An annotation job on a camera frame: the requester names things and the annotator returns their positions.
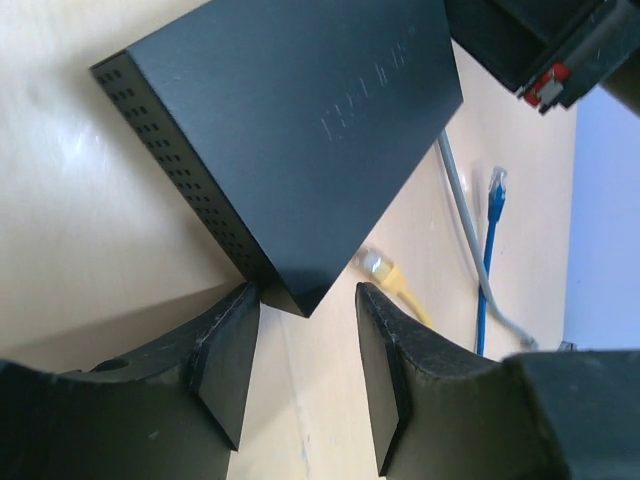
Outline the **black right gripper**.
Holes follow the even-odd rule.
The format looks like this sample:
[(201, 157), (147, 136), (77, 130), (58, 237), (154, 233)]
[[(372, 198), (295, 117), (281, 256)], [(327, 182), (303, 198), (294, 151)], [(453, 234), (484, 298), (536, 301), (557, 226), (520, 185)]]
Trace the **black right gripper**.
[(448, 1), (453, 40), (540, 114), (602, 86), (639, 111), (636, 1)]

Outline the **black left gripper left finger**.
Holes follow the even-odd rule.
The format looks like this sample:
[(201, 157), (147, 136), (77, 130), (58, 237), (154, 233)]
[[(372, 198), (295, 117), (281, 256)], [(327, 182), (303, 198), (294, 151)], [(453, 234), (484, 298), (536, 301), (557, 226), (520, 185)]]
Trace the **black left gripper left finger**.
[(260, 317), (245, 283), (89, 371), (1, 364), (5, 479), (223, 479), (239, 447)]

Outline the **black network switch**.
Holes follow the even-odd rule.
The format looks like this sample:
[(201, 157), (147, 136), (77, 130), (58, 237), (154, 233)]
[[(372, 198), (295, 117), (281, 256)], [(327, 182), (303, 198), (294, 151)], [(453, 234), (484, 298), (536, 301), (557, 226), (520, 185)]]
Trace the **black network switch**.
[(462, 102), (440, 1), (210, 1), (91, 72), (264, 302), (303, 317)]

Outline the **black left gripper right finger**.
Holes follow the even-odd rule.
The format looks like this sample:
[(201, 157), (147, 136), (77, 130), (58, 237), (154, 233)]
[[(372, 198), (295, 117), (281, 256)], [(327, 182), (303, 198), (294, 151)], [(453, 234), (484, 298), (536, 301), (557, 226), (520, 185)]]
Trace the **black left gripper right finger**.
[(376, 469), (387, 479), (635, 479), (639, 354), (492, 361), (355, 293)]

